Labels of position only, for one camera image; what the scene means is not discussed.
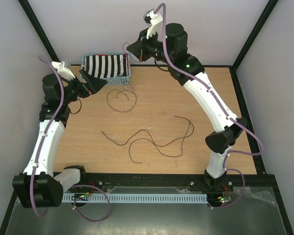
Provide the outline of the white zip tie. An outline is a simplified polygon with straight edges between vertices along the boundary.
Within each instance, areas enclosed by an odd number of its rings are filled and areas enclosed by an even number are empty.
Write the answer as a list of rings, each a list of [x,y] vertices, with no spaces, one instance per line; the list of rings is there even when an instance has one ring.
[[[138,113],[138,104],[145,96],[145,88],[113,88],[106,96],[106,102],[111,110],[109,119],[113,123],[131,122]]]

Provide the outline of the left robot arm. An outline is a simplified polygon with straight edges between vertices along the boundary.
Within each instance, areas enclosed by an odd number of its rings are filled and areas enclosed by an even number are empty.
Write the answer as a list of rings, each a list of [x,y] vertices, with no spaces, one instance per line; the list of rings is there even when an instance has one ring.
[[[96,94],[107,84],[84,70],[79,72],[85,82],[76,76],[63,78],[58,73],[42,79],[45,102],[39,113],[39,136],[28,165],[12,181],[24,208],[58,207],[64,192],[72,186],[81,190],[88,184],[86,170],[81,165],[67,166],[58,175],[53,173],[57,147],[71,113],[69,104]]]

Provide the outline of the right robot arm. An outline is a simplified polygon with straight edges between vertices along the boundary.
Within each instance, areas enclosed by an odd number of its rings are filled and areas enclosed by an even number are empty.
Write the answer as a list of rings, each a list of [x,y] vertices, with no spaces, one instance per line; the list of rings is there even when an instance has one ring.
[[[209,190],[221,186],[226,176],[226,161],[247,126],[247,120],[238,118],[224,104],[213,88],[204,66],[188,53],[188,34],[178,23],[166,25],[165,39],[158,40],[158,34],[148,36],[148,30],[140,32],[138,40],[127,47],[139,61],[149,58],[167,63],[170,75],[179,82],[199,103],[213,126],[213,133],[205,138],[211,150],[209,164],[204,172],[204,184]]]

